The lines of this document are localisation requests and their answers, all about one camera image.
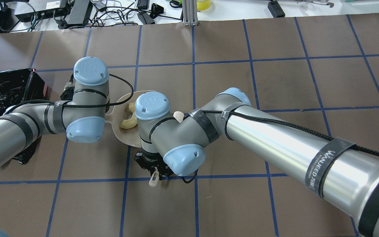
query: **yellow object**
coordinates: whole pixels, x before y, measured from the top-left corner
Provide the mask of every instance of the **yellow object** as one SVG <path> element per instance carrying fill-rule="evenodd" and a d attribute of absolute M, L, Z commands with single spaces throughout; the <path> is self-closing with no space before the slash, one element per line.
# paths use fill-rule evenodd
<path fill-rule="evenodd" d="M 212 0 L 197 0 L 197 10 L 204 11 L 212 5 Z"/>
<path fill-rule="evenodd" d="M 121 123 L 121 128 L 123 129 L 130 129 L 137 125 L 137 117 L 136 117 L 136 104 L 130 103 L 128 105 L 128 110 L 133 113 L 131 118 L 125 119 Z"/>

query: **metal post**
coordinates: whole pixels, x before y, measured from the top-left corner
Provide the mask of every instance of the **metal post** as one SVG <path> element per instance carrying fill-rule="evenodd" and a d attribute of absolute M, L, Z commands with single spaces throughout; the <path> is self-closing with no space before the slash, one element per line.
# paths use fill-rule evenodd
<path fill-rule="evenodd" d="M 198 25 L 197 0 L 182 0 L 184 26 Z"/>

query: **gray velcro strap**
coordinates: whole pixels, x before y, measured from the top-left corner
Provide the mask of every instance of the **gray velcro strap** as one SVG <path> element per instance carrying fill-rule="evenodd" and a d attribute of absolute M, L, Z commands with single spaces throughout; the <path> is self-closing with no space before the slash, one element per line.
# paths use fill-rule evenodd
<path fill-rule="evenodd" d="M 23 150 L 26 149 L 33 142 L 33 131 L 30 125 L 26 122 L 26 120 L 20 116 L 14 114 L 5 114 L 0 117 L 0 120 L 8 120 L 15 123 L 26 136 L 26 145 Z"/>
<path fill-rule="evenodd" d="M 229 106 L 229 107 L 227 107 L 226 109 L 223 110 L 223 112 L 221 113 L 220 119 L 217 120 L 217 125 L 218 125 L 219 131 L 223 135 L 225 135 L 227 137 L 227 139 L 229 139 L 231 141 L 233 141 L 233 139 L 230 138 L 229 135 L 227 135 L 227 129 L 226 129 L 227 120 L 230 117 L 230 112 L 234 111 L 235 109 L 237 109 L 237 108 L 239 108 L 239 107 L 241 107 L 243 105 L 247 105 L 247 104 L 245 104 L 243 102 L 235 102 L 235 103 L 233 103 L 231 106 Z"/>
<path fill-rule="evenodd" d="M 209 120 L 207 115 L 200 109 L 196 108 L 189 113 L 189 115 L 198 123 L 198 125 L 204 130 L 209 142 L 212 143 L 217 140 L 218 134 L 215 130 L 215 126 Z"/>
<path fill-rule="evenodd" d="M 320 198 L 324 198 L 322 188 L 325 177 L 335 160 L 355 144 L 342 138 L 334 138 L 326 144 L 311 161 L 305 175 L 305 186 Z"/>
<path fill-rule="evenodd" d="M 65 132 L 66 128 L 62 120 L 63 105 L 69 102 L 69 100 L 59 100 L 54 104 L 54 112 L 52 114 L 52 121 L 54 122 L 54 128 L 58 133 Z"/>

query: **brown table surface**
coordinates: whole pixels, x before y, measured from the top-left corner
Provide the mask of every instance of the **brown table surface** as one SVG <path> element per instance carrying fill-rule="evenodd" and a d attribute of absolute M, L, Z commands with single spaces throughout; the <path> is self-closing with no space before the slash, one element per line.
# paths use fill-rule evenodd
<path fill-rule="evenodd" d="M 157 90 L 171 111 L 238 87 L 254 107 L 379 150 L 379 14 L 205 21 L 0 34 L 0 70 L 33 67 L 59 100 L 74 63 Z M 128 88 L 110 80 L 111 101 Z M 0 168 L 10 236 L 355 236 L 351 218 L 235 142 L 220 138 L 191 184 L 149 173 L 110 124 L 102 141 L 44 136 L 29 164 Z"/>

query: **yellow banana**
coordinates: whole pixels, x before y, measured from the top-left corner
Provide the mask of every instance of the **yellow banana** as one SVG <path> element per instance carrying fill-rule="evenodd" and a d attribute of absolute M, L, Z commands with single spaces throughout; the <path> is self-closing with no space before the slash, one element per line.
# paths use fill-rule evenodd
<path fill-rule="evenodd" d="M 125 119 L 124 121 L 122 121 L 121 128 L 123 128 L 123 129 L 130 129 L 130 128 L 133 128 L 137 125 L 136 104 L 130 103 L 128 105 L 128 110 L 131 113 L 133 113 L 133 115 L 131 116 L 131 118 Z"/>

